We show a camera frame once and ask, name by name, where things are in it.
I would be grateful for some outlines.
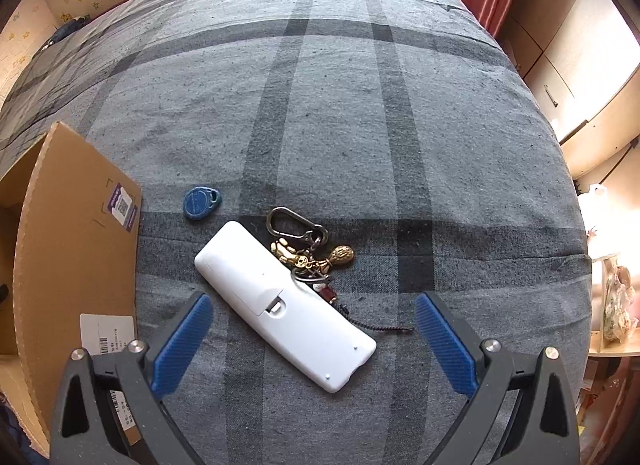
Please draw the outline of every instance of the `blue rubber pad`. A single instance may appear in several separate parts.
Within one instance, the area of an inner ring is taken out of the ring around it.
[[[173,393],[189,367],[193,355],[209,331],[213,320],[213,305],[203,294],[180,323],[154,362],[151,390],[156,398]]]
[[[429,297],[415,300],[415,324],[431,346],[456,393],[471,398],[478,388],[476,363]]]

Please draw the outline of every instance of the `wooden shelf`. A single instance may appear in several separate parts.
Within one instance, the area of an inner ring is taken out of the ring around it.
[[[640,356],[640,328],[636,329],[626,344],[610,342],[602,351],[598,351],[599,343],[600,332],[592,331],[589,345],[590,357],[638,357]]]

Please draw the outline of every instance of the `blue key fob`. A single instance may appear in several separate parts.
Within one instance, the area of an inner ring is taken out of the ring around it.
[[[206,218],[222,201],[222,194],[209,187],[194,187],[185,196],[182,211],[190,220]]]

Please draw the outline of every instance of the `gold bead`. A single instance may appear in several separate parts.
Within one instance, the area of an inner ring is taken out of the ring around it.
[[[351,247],[340,245],[339,247],[335,247],[331,251],[331,254],[329,254],[329,263],[332,265],[346,265],[353,261],[354,256],[355,254]]]

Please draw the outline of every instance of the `gray plaid bedsheet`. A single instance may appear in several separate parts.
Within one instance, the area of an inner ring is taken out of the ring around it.
[[[330,395],[229,311],[193,257],[231,219],[267,242],[276,205],[354,247],[335,281],[354,317],[411,323],[434,289],[481,336],[560,347],[577,392],[591,265],[575,192],[532,95],[460,0],[130,0],[27,67],[2,107],[0,174],[54,120],[143,187],[140,335],[194,290],[213,297],[166,400],[206,463],[422,463],[465,402],[418,334],[375,334]],[[188,223],[198,184],[223,204]]]

